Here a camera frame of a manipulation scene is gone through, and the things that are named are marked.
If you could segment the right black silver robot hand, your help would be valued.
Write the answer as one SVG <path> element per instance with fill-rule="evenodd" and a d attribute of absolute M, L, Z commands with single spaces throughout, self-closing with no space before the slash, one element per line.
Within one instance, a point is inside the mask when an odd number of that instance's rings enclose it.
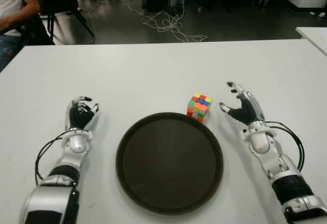
<path fill-rule="evenodd" d="M 220 109 L 233 119 L 236 119 L 247 126 L 250 126 L 251 124 L 265 126 L 266 120 L 264 112 L 254 95 L 244 86 L 236 82 L 229 81 L 226 82 L 226 84 L 230 88 L 231 93 L 235 93 L 236 98 L 241 101 L 241 106 L 239 108 L 231 108 L 220 102 Z"/>

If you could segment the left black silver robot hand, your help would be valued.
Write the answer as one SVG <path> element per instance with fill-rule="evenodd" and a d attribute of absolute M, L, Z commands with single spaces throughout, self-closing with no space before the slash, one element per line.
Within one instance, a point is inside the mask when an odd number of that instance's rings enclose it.
<path fill-rule="evenodd" d="M 90 107 L 85 102 L 91 102 L 92 99 L 86 96 L 79 96 L 73 99 L 66 110 L 65 130 L 85 129 L 99 111 L 99 104 Z"/>

